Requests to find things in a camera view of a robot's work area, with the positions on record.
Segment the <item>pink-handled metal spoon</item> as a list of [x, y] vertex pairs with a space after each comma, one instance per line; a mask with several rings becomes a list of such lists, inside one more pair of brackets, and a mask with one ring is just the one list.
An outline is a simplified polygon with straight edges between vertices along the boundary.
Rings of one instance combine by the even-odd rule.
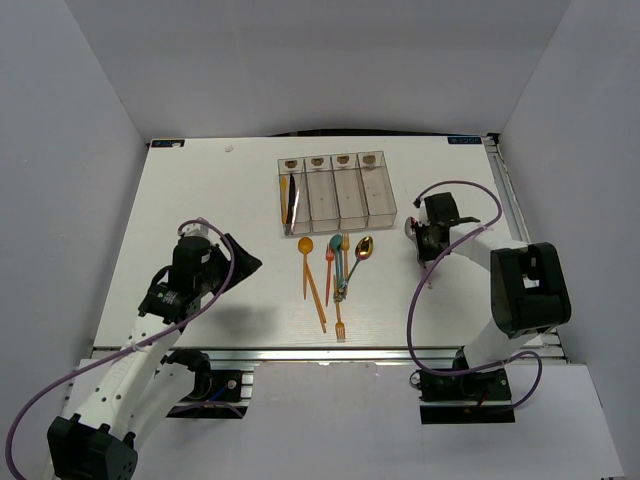
[[[429, 267], [429, 266], [430, 266], [430, 262], [427, 262], [426, 264], [425, 264], [425, 263], [421, 263], [421, 260], [420, 260], [420, 258], [419, 258], [419, 255], [418, 255], [418, 253], [417, 253], [417, 252], [418, 252], [418, 249], [417, 249], [417, 247], [418, 247], [418, 244], [417, 244], [417, 235], [416, 235], [416, 232], [415, 232], [415, 228], [414, 228], [414, 227], [415, 227], [415, 226], [416, 226], [416, 224], [418, 224], [418, 223], [419, 223], [419, 222], [418, 222], [414, 217], [408, 217], [408, 218], [406, 219], [406, 221], [405, 221], [405, 224], [404, 224], [404, 232], [405, 232], [406, 237], [407, 237], [407, 238], [408, 238], [408, 239], [409, 239], [409, 240], [414, 244], [414, 246], [416, 247], [416, 255], [417, 255], [417, 259], [418, 259], [418, 263], [419, 263], [419, 265], [423, 268], [423, 270], [425, 270], [425, 271], [426, 271], [427, 267]], [[433, 285], [432, 285], [431, 280], [428, 280], [428, 281], [426, 282], [425, 286], [426, 286], [426, 288], [427, 288], [428, 290], [432, 290], [432, 289], [433, 289]]]

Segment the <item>iridescent rainbow metal spoon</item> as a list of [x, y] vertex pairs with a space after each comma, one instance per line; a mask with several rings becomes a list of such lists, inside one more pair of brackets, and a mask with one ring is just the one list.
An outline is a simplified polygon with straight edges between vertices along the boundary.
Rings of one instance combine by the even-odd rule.
[[353, 276], [353, 273], [355, 272], [357, 266], [365, 261], [368, 260], [374, 251], [374, 239], [371, 236], [365, 236], [363, 237], [358, 244], [356, 245], [354, 252], [355, 252], [355, 258], [356, 258], [356, 262], [353, 265], [353, 267], [349, 270], [349, 274], [347, 279], [345, 280], [345, 295], [343, 297], [341, 297], [341, 302], [346, 298], [346, 293], [347, 293], [347, 289], [349, 286], [349, 282], [351, 280], [351, 277]]

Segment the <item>black plastic knife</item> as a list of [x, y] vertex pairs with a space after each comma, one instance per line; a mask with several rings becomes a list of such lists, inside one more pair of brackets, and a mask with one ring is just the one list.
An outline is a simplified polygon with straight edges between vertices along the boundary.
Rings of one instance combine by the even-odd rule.
[[287, 214], [286, 214], [286, 229], [285, 234], [290, 235], [293, 227], [294, 220], [294, 206], [296, 199], [297, 187], [293, 174], [289, 175], [289, 187], [288, 187], [288, 200], [287, 200]]

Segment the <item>orange plastic knife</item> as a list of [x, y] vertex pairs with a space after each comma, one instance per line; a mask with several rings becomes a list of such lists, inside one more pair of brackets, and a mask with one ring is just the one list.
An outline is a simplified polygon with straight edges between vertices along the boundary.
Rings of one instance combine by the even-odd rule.
[[279, 189], [280, 189], [280, 205], [281, 205], [281, 220], [282, 224], [287, 224], [288, 216], [288, 194], [287, 194], [287, 177], [286, 175], [279, 176]]

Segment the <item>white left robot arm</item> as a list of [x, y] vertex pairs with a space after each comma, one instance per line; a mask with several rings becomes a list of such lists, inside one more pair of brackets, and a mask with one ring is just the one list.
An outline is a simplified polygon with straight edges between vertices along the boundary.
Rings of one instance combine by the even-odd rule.
[[129, 479], [149, 435], [183, 399], [205, 400], [211, 390], [208, 356], [175, 349], [186, 320], [202, 300], [254, 274], [261, 260], [230, 234], [221, 244], [203, 233], [184, 233], [169, 265], [160, 269], [138, 307], [122, 347], [90, 396], [47, 432], [59, 479]]

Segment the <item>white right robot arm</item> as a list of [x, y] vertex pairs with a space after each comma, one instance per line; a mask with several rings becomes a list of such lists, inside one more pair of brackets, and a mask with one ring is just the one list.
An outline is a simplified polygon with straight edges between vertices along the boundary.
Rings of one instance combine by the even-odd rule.
[[408, 218], [405, 234], [425, 274], [451, 253], [489, 272], [491, 319], [460, 348], [448, 371], [453, 390], [472, 399], [488, 385], [484, 370], [501, 368], [528, 341], [570, 320], [569, 293], [552, 244], [514, 240], [475, 217], [463, 217], [448, 192], [423, 202], [426, 219]]

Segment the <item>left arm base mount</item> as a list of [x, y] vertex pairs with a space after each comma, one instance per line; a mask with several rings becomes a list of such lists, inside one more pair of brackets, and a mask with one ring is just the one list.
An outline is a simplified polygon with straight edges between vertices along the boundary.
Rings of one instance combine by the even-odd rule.
[[213, 368], [206, 353], [190, 349], [165, 355], [161, 365], [169, 364], [187, 368], [193, 389], [169, 411], [168, 418], [240, 419], [246, 414], [248, 407], [241, 405], [242, 370]]

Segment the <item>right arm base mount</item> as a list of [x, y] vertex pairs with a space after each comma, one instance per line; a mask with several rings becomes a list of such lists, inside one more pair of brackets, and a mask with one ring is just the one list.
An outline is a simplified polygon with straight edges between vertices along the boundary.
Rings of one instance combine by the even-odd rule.
[[449, 368], [414, 361], [410, 385], [419, 393], [424, 425], [507, 424], [515, 421], [512, 392], [502, 362], [471, 368], [461, 355]]

